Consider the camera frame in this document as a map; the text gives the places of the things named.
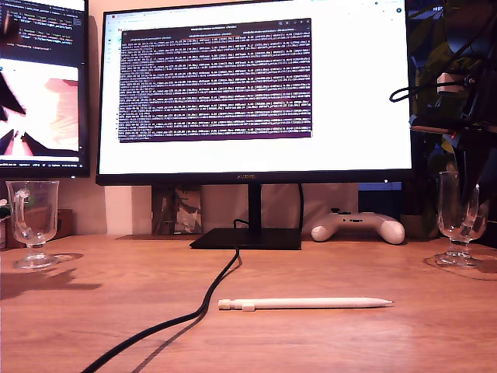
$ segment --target monitor logo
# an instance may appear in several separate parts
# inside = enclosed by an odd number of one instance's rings
[[[254,174],[237,175],[237,180],[255,180]]]

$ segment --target monitor base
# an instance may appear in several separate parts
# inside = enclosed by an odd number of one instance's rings
[[[301,232],[295,228],[215,228],[190,243],[192,249],[300,250]]]

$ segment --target apple pencil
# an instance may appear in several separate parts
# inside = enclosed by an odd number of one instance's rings
[[[267,299],[221,299],[219,309],[371,309],[393,304],[379,298],[267,298]]]

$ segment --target glass cup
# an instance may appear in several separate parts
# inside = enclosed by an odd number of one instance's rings
[[[450,248],[445,253],[436,255],[438,264],[458,267],[478,265],[478,260],[468,250],[469,242],[479,239],[487,226],[488,202],[480,205],[478,194],[477,185],[469,201],[464,206],[461,205],[459,174],[440,173],[438,227],[443,235],[449,237]]]
[[[45,253],[45,243],[57,233],[58,181],[7,181],[14,238],[27,254],[15,268],[37,269],[58,262]]]

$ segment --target wooden desk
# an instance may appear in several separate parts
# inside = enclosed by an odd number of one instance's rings
[[[196,310],[232,251],[190,240],[68,237],[49,270],[18,271],[2,252],[3,372],[77,372],[149,326]],[[392,246],[304,242],[301,251],[242,251],[203,320],[156,333],[107,372],[494,372],[497,251],[473,245],[483,270],[429,265],[447,239]],[[219,311],[221,298],[393,299],[385,309]]]

